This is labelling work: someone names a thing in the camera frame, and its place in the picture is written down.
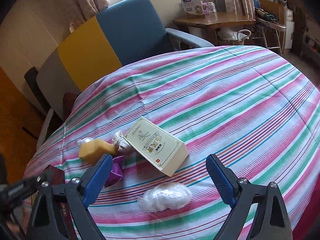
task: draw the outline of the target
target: chair armrest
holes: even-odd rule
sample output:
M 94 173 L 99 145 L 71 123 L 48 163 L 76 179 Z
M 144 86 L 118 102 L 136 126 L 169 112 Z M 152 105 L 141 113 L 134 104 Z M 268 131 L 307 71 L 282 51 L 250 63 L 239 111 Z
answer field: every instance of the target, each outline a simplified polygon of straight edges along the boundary
M 178 41 L 182 41 L 183 43 L 186 43 L 194 48 L 214 47 L 212 43 L 189 33 L 184 33 L 170 28 L 167 28 L 165 30 L 167 31 L 169 37 L 172 37 Z
M 39 148 L 43 145 L 43 143 L 45 141 L 45 138 L 46 138 L 46 135 L 47 135 L 47 132 L 48 132 L 49 124 L 50 124 L 50 121 L 52 119 L 53 113 L 54 113 L 53 109 L 50 108 L 50 110 L 48 111 L 47 116 L 44 119 L 44 123 L 42 125 L 41 131 L 40 131 L 40 135 L 39 135 L 39 138 L 38 138 L 38 141 L 37 141 L 37 148 L 36 148 L 37 151 L 39 150 Z

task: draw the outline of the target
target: blue gripper pad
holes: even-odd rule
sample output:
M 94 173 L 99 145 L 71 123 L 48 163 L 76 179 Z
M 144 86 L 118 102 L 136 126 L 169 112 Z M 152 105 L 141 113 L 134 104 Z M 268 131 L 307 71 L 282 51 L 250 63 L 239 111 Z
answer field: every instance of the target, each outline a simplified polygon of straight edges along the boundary
M 233 185 L 211 155 L 207 157 L 205 165 L 222 201 L 233 208 L 236 204 L 235 189 Z
M 93 204 L 97 200 L 102 186 L 109 177 L 112 166 L 112 156 L 108 155 L 88 182 L 87 186 L 85 187 L 84 198 L 82 200 L 82 203 L 86 208 L 88 208 L 89 205 Z

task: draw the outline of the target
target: metal screw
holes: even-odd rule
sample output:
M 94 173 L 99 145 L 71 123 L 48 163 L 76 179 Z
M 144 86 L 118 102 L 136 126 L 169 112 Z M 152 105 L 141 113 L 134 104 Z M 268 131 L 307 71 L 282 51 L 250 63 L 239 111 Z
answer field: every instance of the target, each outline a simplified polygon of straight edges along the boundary
M 42 182 L 41 187 L 47 187 L 48 185 L 49 185 L 49 182 L 44 181 L 44 182 Z
M 74 184 L 78 184 L 80 182 L 80 178 L 79 177 L 75 177 L 71 180 L 72 183 Z
M 241 184 L 247 184 L 247 183 L 248 183 L 248 180 L 247 180 L 246 178 L 240 178 L 240 179 L 239 179 L 239 182 L 240 182 Z
M 271 186 L 271 187 L 274 187 L 274 188 L 277 188 L 277 187 L 278 187 L 278 184 L 276 184 L 275 182 L 270 182 L 270 186 Z

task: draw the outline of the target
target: white bottle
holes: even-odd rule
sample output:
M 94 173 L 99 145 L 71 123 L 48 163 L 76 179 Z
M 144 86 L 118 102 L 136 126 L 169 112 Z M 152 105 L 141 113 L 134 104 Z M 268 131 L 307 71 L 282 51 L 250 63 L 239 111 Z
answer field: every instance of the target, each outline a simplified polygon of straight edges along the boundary
M 217 12 L 216 5 L 213 2 L 208 2 L 209 12 Z

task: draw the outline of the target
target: tablecloth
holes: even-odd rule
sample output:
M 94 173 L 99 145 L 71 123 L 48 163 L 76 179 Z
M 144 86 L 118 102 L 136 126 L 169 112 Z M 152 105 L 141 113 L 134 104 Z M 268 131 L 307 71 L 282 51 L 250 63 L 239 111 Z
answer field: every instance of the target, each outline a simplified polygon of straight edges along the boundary
M 189 155 L 171 178 L 137 152 L 126 156 L 123 180 L 103 188 L 89 207 L 106 239 L 213 239 L 230 208 L 205 168 L 212 153 L 251 183 L 278 183 L 294 228 L 320 171 L 319 101 L 320 92 L 298 69 L 261 47 L 155 56 L 122 67 L 85 90 L 25 175 L 52 164 L 65 171 L 66 181 L 81 176 L 90 165 L 78 158 L 79 139 L 111 142 L 115 132 L 125 134 L 144 116 L 185 142 Z M 140 210 L 137 198 L 169 181 L 189 187 L 191 203 L 179 210 Z M 254 208 L 239 239 L 246 238 Z

